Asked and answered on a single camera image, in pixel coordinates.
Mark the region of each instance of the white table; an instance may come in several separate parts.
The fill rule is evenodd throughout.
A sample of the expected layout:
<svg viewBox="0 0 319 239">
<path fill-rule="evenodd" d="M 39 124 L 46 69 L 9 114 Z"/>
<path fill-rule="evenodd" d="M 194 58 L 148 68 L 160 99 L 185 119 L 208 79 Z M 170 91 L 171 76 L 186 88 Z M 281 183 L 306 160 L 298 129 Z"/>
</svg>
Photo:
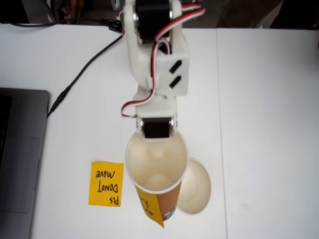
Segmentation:
<svg viewBox="0 0 319 239">
<path fill-rule="evenodd" d="M 229 239 L 319 237 L 319 34 L 218 30 Z"/>
<path fill-rule="evenodd" d="M 163 230 L 144 214 L 126 172 L 120 208 L 88 206 L 91 163 L 124 162 L 135 131 L 134 120 L 120 117 L 122 104 L 137 89 L 122 41 L 87 69 L 47 122 L 32 239 L 226 238 L 216 31 L 193 29 L 185 35 L 190 81 L 188 96 L 178 99 L 178 128 L 189 156 L 199 159 L 211 177 L 205 211 L 190 217 L 177 210 Z M 0 25 L 0 87 L 46 89 L 52 104 L 116 37 L 102 26 Z"/>
</svg>

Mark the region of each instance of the laptop keyboard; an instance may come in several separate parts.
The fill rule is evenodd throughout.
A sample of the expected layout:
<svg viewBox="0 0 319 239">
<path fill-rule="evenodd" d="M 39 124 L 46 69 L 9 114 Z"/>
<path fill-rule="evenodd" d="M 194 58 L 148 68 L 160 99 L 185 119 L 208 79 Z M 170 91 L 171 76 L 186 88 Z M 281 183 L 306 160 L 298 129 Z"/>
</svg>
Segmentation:
<svg viewBox="0 0 319 239">
<path fill-rule="evenodd" d="M 11 102 L 12 98 L 10 96 L 0 96 L 0 167 L 2 162 L 5 134 L 8 127 Z"/>
</svg>

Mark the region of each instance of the black cable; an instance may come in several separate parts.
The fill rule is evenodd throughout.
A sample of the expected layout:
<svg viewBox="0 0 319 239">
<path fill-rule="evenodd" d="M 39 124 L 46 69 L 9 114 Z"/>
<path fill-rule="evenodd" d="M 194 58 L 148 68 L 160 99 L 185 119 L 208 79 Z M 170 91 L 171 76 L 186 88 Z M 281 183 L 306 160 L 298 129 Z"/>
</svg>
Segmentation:
<svg viewBox="0 0 319 239">
<path fill-rule="evenodd" d="M 66 95 L 70 91 L 71 87 L 77 82 L 77 80 L 80 78 L 80 76 L 86 70 L 86 68 L 88 68 L 88 66 L 96 58 L 98 58 L 102 53 L 104 53 L 107 49 L 109 49 L 111 46 L 113 46 L 115 43 L 117 43 L 119 40 L 121 40 L 122 37 L 123 37 L 123 35 L 119 36 L 112 43 L 110 43 L 107 47 L 105 47 L 102 51 L 100 51 L 98 54 L 96 54 L 88 63 L 86 63 L 86 65 L 83 67 L 81 72 L 77 75 L 77 77 L 72 81 L 72 83 L 64 91 L 62 91 L 62 93 L 58 96 L 58 98 L 56 98 L 56 100 L 55 100 L 54 104 L 52 105 L 47 117 L 49 117 L 56 110 L 56 108 L 59 106 L 59 104 L 64 100 L 64 98 L 66 97 Z"/>
<path fill-rule="evenodd" d="M 19 26 L 19 27 L 47 27 L 47 26 L 55 26 L 57 24 L 64 24 L 67 22 L 74 22 L 74 21 L 92 21 L 92 22 L 97 22 L 101 25 L 108 26 L 108 21 L 106 19 L 94 19 L 94 18 L 89 18 L 89 17 L 76 17 L 76 18 L 70 18 L 70 19 L 64 19 L 61 21 L 56 21 L 56 22 L 51 22 L 51 23 L 46 23 L 46 24 L 18 24 L 18 23 L 13 23 L 9 22 L 3 19 L 0 19 L 1 23 L 7 23 L 13 26 Z"/>
</svg>

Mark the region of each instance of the sticky note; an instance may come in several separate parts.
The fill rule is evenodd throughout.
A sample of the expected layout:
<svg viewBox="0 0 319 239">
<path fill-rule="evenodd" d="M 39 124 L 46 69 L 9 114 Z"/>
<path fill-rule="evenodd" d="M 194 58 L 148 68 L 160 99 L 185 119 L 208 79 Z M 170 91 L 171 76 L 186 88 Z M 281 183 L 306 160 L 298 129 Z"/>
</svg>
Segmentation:
<svg viewBox="0 0 319 239">
<path fill-rule="evenodd" d="M 145 214 L 154 222 L 160 224 L 164 228 L 163 219 L 160 214 L 158 198 L 156 197 L 156 195 L 146 193 L 138 187 L 136 187 L 136 191 L 138 192 L 140 202 Z"/>
<path fill-rule="evenodd" d="M 123 171 L 123 163 L 92 163 L 89 205 L 120 207 Z"/>
</svg>

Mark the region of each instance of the cup rim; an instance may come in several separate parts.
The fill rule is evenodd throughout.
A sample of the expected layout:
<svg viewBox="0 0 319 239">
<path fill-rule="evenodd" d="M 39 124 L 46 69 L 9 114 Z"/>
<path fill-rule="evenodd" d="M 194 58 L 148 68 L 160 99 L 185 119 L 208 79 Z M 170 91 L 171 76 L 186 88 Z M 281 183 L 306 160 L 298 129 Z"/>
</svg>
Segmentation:
<svg viewBox="0 0 319 239">
<path fill-rule="evenodd" d="M 131 143 L 132 138 L 134 137 L 134 135 L 135 135 L 136 133 L 138 134 L 138 132 L 135 132 L 135 133 L 132 135 L 132 137 L 130 138 L 130 141 L 129 141 L 127 147 L 126 147 L 126 152 L 125 152 L 125 163 L 126 163 L 126 164 L 127 164 L 127 158 L 128 158 L 128 157 L 127 157 L 128 148 L 129 148 L 129 145 L 130 145 L 130 143 Z M 181 133 L 180 133 L 179 131 L 176 131 L 175 133 L 178 133 L 179 136 L 180 136 L 180 138 L 182 139 L 182 141 L 183 141 L 183 143 L 184 143 L 184 145 L 185 145 L 186 155 L 188 155 L 187 146 L 186 146 L 186 143 L 185 143 L 185 140 L 184 140 L 183 136 L 181 135 Z M 180 184 L 181 181 L 183 180 L 183 177 L 184 177 L 184 175 L 185 175 L 185 173 L 186 173 L 187 165 L 188 165 L 188 156 L 187 156 L 187 158 L 186 158 L 186 165 L 185 165 L 183 174 L 181 175 L 180 179 L 179 179 L 176 183 L 174 183 L 172 186 L 170 186 L 169 188 L 166 188 L 166 189 L 161 190 L 161 191 L 152 191 L 152 190 L 149 190 L 149 189 L 146 189 L 146 188 L 142 187 L 140 184 L 138 184 L 138 183 L 133 179 L 133 177 L 132 177 L 131 174 L 130 174 L 130 171 L 129 171 L 128 167 L 126 167 L 126 171 L 127 171 L 127 173 L 128 173 L 128 176 L 129 176 L 130 180 L 134 183 L 134 185 L 135 185 L 136 187 L 138 187 L 139 189 L 141 189 L 142 191 L 144 191 L 144 192 L 146 192 L 146 193 L 156 194 L 156 195 L 157 195 L 157 194 L 167 193 L 167 192 L 173 190 L 174 188 L 176 188 L 176 187 L 178 186 L 178 184 Z"/>
</svg>

